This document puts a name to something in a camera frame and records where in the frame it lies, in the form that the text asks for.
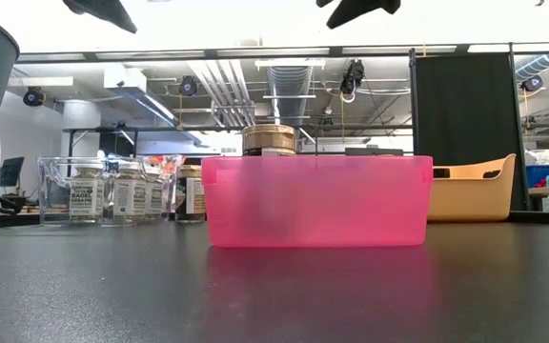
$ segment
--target yellow basket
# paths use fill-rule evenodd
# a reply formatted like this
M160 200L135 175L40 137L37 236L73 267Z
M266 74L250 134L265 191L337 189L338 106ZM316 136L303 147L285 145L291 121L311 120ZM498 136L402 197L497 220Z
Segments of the yellow basket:
M431 190L429 221L500 221L510 214L515 154L467 166L434 167L450 172L436 178ZM499 174L484 178L487 172Z

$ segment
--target blue bin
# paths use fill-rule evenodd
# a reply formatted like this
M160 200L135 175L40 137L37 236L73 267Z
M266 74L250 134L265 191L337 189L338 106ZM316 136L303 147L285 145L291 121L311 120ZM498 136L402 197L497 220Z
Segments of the blue bin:
M548 175L549 165L526 166L526 180L529 188L535 187Z

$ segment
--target dark table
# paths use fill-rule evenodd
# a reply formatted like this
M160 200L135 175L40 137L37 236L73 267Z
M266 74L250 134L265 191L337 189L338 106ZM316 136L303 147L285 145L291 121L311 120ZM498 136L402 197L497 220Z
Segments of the dark table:
M0 342L549 342L549 226L210 248L202 225L0 229Z

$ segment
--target pink translucent container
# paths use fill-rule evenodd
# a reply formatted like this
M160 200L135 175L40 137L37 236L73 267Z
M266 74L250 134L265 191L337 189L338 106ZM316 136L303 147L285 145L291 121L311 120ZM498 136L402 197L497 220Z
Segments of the pink translucent container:
M202 161L218 247L410 246L425 239L428 156L214 157Z

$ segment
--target pink plastic bin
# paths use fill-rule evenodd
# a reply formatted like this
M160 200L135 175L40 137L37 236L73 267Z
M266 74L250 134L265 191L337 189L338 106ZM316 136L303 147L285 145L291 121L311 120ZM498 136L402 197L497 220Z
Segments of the pink plastic bin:
M409 246L425 239L431 157L215 157L202 161L218 247Z

